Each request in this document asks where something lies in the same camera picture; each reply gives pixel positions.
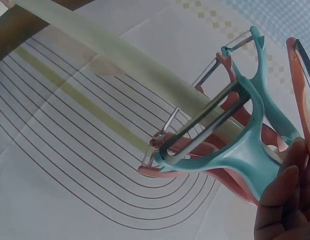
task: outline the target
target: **checkered pattern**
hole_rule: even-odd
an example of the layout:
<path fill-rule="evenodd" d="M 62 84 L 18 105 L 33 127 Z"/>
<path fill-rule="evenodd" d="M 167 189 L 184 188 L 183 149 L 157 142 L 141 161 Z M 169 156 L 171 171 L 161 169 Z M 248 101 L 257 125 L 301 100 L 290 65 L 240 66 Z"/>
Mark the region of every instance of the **checkered pattern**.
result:
<path fill-rule="evenodd" d="M 299 38 L 310 57 L 310 0 L 221 0 L 285 47 Z"/>

